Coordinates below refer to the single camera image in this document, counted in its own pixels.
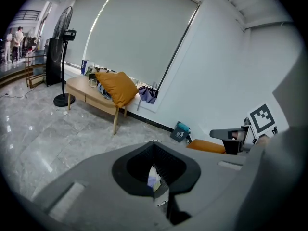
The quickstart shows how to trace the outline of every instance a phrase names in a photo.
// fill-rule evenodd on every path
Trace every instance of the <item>black speaker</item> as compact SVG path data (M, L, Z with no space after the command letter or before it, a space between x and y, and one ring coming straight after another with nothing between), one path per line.
M46 42L46 65L43 68L43 80L46 86L61 82L61 56L63 42L59 39L50 38Z

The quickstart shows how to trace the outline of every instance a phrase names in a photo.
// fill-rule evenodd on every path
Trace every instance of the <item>black baseboard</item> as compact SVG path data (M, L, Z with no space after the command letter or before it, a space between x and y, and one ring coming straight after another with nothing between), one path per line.
M119 109L119 112L124 113L124 109ZM163 130L165 130L165 131L168 131L168 132L170 132L170 133L172 133L173 130L174 130L173 128L169 128L169 127L167 127L167 126L165 126L165 125L162 125L162 124L159 124L159 123L157 123L157 122L151 121L151 120L149 120L149 119L147 119L147 118L144 118L144 117L142 117L142 116L140 116L140 115L136 115L136 114L134 114L134 113L132 113L132 112L130 112L130 111L127 111L127 115L130 116L130 117L132 117L132 118L135 118L135 119L137 119L137 120L139 120L139 121L142 121L142 122L145 122L145 123L147 123L147 124L150 124L150 125L152 125L152 126L154 126L154 127L157 127L157 128L163 129ZM188 135L188 136L186 137L186 139L188 139L189 142L192 142L192 139L191 139L190 135Z

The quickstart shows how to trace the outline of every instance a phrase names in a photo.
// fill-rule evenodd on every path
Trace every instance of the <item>orange pillow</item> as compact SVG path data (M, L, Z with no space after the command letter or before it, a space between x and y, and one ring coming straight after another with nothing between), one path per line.
M106 89L119 108L128 104L138 93L134 82L124 73L95 73L98 81Z
M193 140L186 148L195 149L204 152L225 153L225 147L220 144L211 143L203 140Z

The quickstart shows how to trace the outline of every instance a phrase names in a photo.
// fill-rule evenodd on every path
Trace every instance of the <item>wooden bench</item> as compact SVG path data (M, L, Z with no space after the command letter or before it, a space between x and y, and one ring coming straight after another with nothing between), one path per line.
M119 107L111 100L107 100L100 94L97 88L92 88L89 84L89 79L86 76L70 78L66 82L66 91L69 94L68 110L71 109L71 95L76 99L82 100L100 110L115 116L113 134L116 134L116 125L119 116ZM124 117L126 117L127 106L125 106Z

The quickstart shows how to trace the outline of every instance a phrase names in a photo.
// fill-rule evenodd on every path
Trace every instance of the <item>fan base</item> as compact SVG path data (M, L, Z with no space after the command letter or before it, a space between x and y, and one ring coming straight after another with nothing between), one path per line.
M71 104L75 101L75 97L71 95ZM56 96L53 100L54 105L57 107L66 107L68 106L68 93L60 94Z

